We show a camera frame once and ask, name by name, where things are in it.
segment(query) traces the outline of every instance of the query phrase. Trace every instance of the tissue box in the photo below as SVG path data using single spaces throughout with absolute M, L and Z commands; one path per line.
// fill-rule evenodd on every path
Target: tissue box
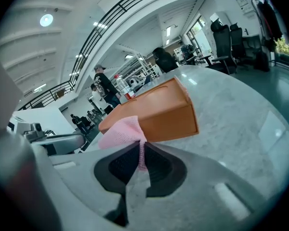
M 192 101 L 177 78 L 118 105 L 99 124 L 99 130 L 104 134 L 120 119 L 136 115 L 149 142 L 174 140 L 199 133 Z

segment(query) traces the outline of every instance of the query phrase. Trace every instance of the railing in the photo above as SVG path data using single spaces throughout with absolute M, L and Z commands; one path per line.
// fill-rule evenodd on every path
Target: railing
M 54 88 L 51 88 L 50 90 L 42 93 L 38 97 L 34 98 L 30 102 L 28 102 L 26 105 L 24 105 L 19 110 L 24 109 L 30 109 L 30 108 L 38 108 L 40 105 L 46 106 L 50 104 L 51 102 L 55 101 L 56 99 L 60 98 L 61 96 L 54 95 L 54 93 L 57 93 L 55 88 L 63 87 L 64 84 L 67 84 L 70 86 L 71 92 L 77 82 L 77 79 L 79 77 L 79 74 L 85 65 L 90 53 L 94 49 L 97 42 L 101 39 L 101 37 L 105 34 L 105 32 L 128 10 L 130 10 L 132 7 L 134 7 L 136 4 L 140 3 L 143 0 L 120 0 L 115 6 L 113 6 L 104 16 L 103 18 L 96 23 L 96 26 L 91 31 L 89 36 L 87 37 L 85 43 L 83 44 L 79 54 L 78 58 L 75 61 L 70 80 L 67 82 L 64 82 Z
M 39 96 L 32 99 L 30 102 L 26 103 L 24 106 L 22 106 L 19 110 L 26 110 L 26 109 L 34 109 L 34 108 L 42 108 L 53 101 L 58 100 L 65 94 L 71 92 L 73 90 L 73 86 L 70 81 L 66 81 L 64 83 L 61 83 L 60 85 L 57 85 Z

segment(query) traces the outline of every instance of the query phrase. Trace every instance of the pink knitted fabric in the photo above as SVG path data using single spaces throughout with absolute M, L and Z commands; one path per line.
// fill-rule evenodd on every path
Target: pink knitted fabric
M 145 142 L 144 132 L 138 122 L 138 116 L 130 116 L 117 121 L 98 141 L 101 149 L 107 149 L 114 146 L 139 141 L 139 169 L 146 169 L 145 166 Z

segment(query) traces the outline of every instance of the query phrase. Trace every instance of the cap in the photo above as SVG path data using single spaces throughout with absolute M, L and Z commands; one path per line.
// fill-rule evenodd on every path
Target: cap
M 106 68 L 103 67 L 102 65 L 97 64 L 97 65 L 94 67 L 94 70 L 97 70 L 97 69 L 99 69 L 99 68 L 106 69 Z

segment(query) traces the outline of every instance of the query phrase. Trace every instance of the chair headrest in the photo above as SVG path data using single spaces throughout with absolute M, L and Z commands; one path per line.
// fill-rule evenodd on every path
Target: chair headrest
M 218 32 L 222 29 L 223 25 L 220 23 L 219 19 L 217 19 L 216 21 L 214 21 L 211 24 L 211 30 L 212 32 Z
M 237 23 L 230 26 L 231 31 L 236 30 L 236 29 L 239 29 L 239 27 L 237 26 Z

